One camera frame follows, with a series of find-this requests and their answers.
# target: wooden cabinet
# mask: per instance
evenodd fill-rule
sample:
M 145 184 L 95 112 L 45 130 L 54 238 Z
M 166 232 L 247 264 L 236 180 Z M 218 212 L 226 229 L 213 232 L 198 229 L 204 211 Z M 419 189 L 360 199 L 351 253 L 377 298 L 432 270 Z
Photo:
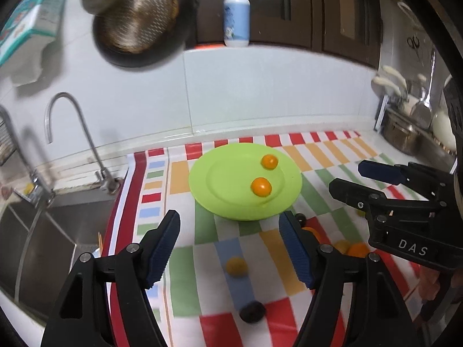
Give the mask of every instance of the wooden cabinet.
M 379 0 L 249 0 L 251 43 L 327 52 L 377 67 Z M 223 42 L 223 0 L 199 0 L 190 45 Z
M 323 0 L 322 51 L 378 67 L 381 45 L 379 0 Z

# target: yellow cherry tomato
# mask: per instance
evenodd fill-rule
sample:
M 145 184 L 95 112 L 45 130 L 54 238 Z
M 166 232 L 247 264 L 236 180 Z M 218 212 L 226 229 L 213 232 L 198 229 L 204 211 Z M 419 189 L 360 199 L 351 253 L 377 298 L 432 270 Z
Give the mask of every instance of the yellow cherry tomato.
M 248 264 L 241 257 L 231 257 L 226 265 L 225 269 L 232 277 L 240 278 L 248 275 Z
M 347 251 L 348 256 L 359 258 L 365 258 L 368 255 L 368 253 L 370 253 L 370 250 L 364 242 L 352 244 L 349 250 Z
M 267 197 L 272 192 L 272 185 L 263 177 L 257 177 L 251 183 L 251 189 L 259 197 Z
M 278 165 L 278 158 L 272 154 L 264 155 L 261 160 L 262 167 L 268 170 L 274 170 Z

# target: green plate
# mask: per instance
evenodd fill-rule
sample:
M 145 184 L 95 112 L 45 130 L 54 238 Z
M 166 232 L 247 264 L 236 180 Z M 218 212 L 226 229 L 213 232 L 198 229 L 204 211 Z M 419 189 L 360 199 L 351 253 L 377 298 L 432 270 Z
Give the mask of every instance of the green plate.
M 261 165 L 266 154 L 278 158 L 274 170 Z M 251 183 L 264 177 L 272 185 L 268 197 L 259 197 Z M 237 221 L 255 221 L 279 214 L 293 204 L 302 178 L 296 163 L 274 148 L 256 143 L 231 143 L 209 151 L 193 165 L 188 178 L 196 201 L 211 213 Z

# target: scissors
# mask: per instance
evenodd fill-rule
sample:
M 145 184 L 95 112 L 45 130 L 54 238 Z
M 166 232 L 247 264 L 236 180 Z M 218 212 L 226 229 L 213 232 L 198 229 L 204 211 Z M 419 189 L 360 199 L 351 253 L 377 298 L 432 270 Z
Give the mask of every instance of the scissors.
M 423 64 L 423 62 L 420 59 L 420 55 L 418 53 L 418 48 L 420 48 L 420 39 L 416 35 L 409 36 L 407 38 L 407 44 L 408 46 L 415 51 L 416 57 L 418 57 L 418 61 Z

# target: white tile wall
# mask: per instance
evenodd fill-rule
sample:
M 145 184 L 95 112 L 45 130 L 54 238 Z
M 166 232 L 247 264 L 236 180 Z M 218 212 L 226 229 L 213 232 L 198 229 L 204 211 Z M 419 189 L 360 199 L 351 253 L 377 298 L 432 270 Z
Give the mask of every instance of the white tile wall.
M 193 131 L 224 121 L 371 116 L 362 101 L 374 72 L 348 61 L 265 46 L 191 50 L 184 57 Z
M 401 72 L 407 79 L 413 79 L 422 73 L 428 79 L 431 70 L 432 41 L 426 32 L 417 31 L 409 19 L 391 0 L 380 0 L 381 18 L 383 20 L 383 44 L 381 45 L 380 65 L 390 65 Z M 414 50 L 407 44 L 407 38 L 416 35 L 420 39 L 418 59 Z M 437 108 L 441 90 L 449 71 L 437 53 L 436 70 L 431 90 L 431 106 Z
M 167 137 L 181 128 L 191 131 L 181 53 L 159 67 L 127 70 L 103 60 L 91 34 L 59 45 L 46 48 L 37 82 L 13 88 L 1 100 L 34 164 L 88 149 L 76 112 L 64 99 L 53 108 L 54 142 L 45 142 L 45 108 L 60 91 L 77 98 L 97 146 L 150 133 L 166 132 Z
M 9 110 L 34 165 L 87 150 L 72 106 L 56 103 L 54 142 L 47 145 L 43 115 L 60 91 L 82 106 L 97 146 L 147 134 L 159 139 L 221 129 L 349 121 L 374 117 L 374 71 L 307 51 L 251 46 L 192 50 L 163 64 L 123 69 L 99 55 L 92 16 L 80 0 L 66 0 L 57 41 L 43 52 L 43 72 L 12 87 L 0 69 L 0 103 Z

